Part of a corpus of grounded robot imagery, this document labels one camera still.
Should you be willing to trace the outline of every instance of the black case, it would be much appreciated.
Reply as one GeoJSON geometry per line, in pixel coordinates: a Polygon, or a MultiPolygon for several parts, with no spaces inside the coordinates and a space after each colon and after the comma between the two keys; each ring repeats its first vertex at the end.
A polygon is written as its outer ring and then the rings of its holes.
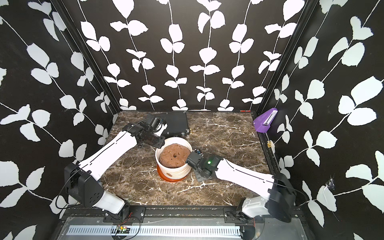
{"type": "Polygon", "coordinates": [[[190,133],[188,126],[187,113],[184,112],[170,112],[159,114],[148,114],[146,118],[161,117],[167,123],[167,128],[163,131],[162,136],[169,137],[186,137],[190,133]]]}

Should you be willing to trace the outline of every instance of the marble table surface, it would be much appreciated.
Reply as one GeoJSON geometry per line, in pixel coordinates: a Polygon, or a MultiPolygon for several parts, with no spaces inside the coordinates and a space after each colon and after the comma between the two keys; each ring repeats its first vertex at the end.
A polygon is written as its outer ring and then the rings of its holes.
{"type": "MultiPolygon", "coordinates": [[[[112,140],[129,122],[144,119],[146,112],[125,111],[109,134],[112,140]]],[[[250,113],[190,113],[192,133],[186,137],[192,149],[223,156],[248,169],[270,173],[250,113]]],[[[155,148],[134,147],[121,156],[101,177],[103,187],[132,205],[238,205],[254,192],[228,181],[198,182],[193,171],[180,182],[170,183],[157,174],[155,148]]]]}

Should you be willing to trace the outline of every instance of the black cable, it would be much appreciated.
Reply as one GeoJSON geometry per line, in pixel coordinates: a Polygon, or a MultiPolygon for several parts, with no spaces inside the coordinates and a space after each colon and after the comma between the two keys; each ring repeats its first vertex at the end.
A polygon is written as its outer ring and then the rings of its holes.
{"type": "Polygon", "coordinates": [[[136,235],[139,234],[140,229],[141,229],[141,222],[140,222],[140,219],[138,219],[137,217],[131,217],[131,218],[135,218],[135,219],[139,222],[139,230],[137,231],[137,233],[136,233],[133,237],[131,237],[131,238],[127,238],[127,239],[125,239],[125,240],[129,240],[129,239],[132,239],[132,238],[136,237],[136,235]]]}
{"type": "Polygon", "coordinates": [[[140,222],[140,219],[138,219],[137,217],[129,217],[129,218],[134,218],[134,219],[136,219],[138,222],[139,222],[139,230],[137,231],[137,233],[133,236],[133,237],[131,237],[131,238],[127,238],[127,239],[123,239],[123,240],[129,240],[129,239],[132,239],[132,238],[134,238],[134,237],[136,237],[136,235],[137,234],[139,234],[139,232],[140,232],[140,229],[141,229],[141,222],[140,222]]]}
{"type": "Polygon", "coordinates": [[[82,168],[80,168],[79,170],[77,170],[77,171],[76,171],[74,174],[72,174],[72,175],[68,178],[68,180],[64,183],[64,186],[61,188],[59,194],[57,195],[56,201],[55,201],[55,205],[56,205],[56,207],[57,207],[58,209],[67,209],[67,208],[72,207],[72,206],[68,206],[68,207],[64,207],[64,208],[58,207],[58,206],[57,206],[57,199],[59,198],[60,193],[61,193],[61,192],[63,191],[63,189],[65,188],[65,185],[67,185],[67,183],[69,182],[69,180],[71,180],[71,177],[73,177],[76,173],[78,173],[78,172],[79,172],[81,169],[83,169],[84,167],[82,167],[82,168]]]}
{"type": "Polygon", "coordinates": [[[131,130],[134,126],[138,125],[139,123],[141,123],[141,122],[143,122],[143,121],[145,121],[145,120],[151,119],[151,118],[146,118],[146,119],[143,119],[143,120],[141,120],[141,121],[138,121],[137,123],[135,123],[134,125],[132,125],[131,128],[127,130],[127,132],[128,132],[129,130],[131,130]]]}
{"type": "Polygon", "coordinates": [[[279,185],[279,186],[285,187],[285,188],[287,188],[287,189],[293,189],[293,190],[295,190],[295,191],[297,191],[297,192],[303,194],[306,198],[308,198],[308,200],[310,200],[309,197],[308,197],[306,194],[304,194],[302,191],[299,191],[299,190],[297,190],[297,189],[295,189],[295,188],[293,188],[293,187],[287,187],[287,186],[285,186],[285,185],[281,185],[281,184],[278,184],[278,183],[275,183],[275,182],[271,182],[271,181],[265,180],[265,179],[263,179],[263,178],[256,177],[256,176],[253,176],[253,175],[248,174],[248,173],[246,173],[246,172],[240,171],[240,170],[238,170],[238,169],[232,167],[231,164],[229,164],[228,160],[225,160],[225,161],[227,162],[227,164],[228,164],[231,168],[235,169],[236,171],[242,172],[242,173],[244,173],[244,174],[246,174],[246,175],[249,175],[249,176],[251,176],[251,177],[255,177],[255,178],[257,178],[257,179],[260,179],[260,180],[263,180],[263,181],[266,181],[266,182],[273,183],[273,184],[275,184],[275,185],[279,185]]]}
{"type": "Polygon", "coordinates": [[[262,235],[262,233],[263,233],[263,231],[264,231],[264,228],[265,228],[265,218],[264,218],[263,229],[261,230],[260,235],[259,235],[257,238],[255,238],[254,240],[257,240],[257,239],[260,238],[260,236],[262,235]]]}

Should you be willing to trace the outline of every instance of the metal bracket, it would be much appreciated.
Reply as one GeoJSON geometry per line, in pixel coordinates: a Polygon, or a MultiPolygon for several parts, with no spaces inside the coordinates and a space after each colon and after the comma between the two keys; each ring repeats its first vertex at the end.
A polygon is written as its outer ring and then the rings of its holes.
{"type": "MultiPolygon", "coordinates": [[[[137,219],[140,220],[140,222],[143,222],[144,216],[145,216],[145,207],[142,206],[136,206],[136,205],[131,205],[129,207],[131,214],[131,217],[126,221],[126,223],[137,223],[137,219]]],[[[116,217],[112,215],[107,215],[104,217],[103,222],[112,222],[112,223],[120,223],[122,220],[116,219],[116,217]]]]}
{"type": "Polygon", "coordinates": [[[224,207],[224,222],[225,223],[235,223],[235,224],[252,224],[253,225],[253,220],[252,219],[246,219],[245,222],[244,220],[241,221],[235,214],[236,214],[236,208],[237,207],[224,207]]]}

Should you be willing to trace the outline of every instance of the purple holder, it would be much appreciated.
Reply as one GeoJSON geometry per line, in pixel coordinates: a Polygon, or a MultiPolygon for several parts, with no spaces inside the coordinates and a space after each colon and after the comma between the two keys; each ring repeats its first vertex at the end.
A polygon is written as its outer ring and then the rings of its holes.
{"type": "Polygon", "coordinates": [[[254,121],[253,121],[253,126],[255,127],[255,130],[257,132],[262,132],[265,133],[268,131],[269,127],[271,126],[271,122],[276,116],[277,113],[276,108],[271,108],[265,113],[261,114],[258,116],[254,121]]]}

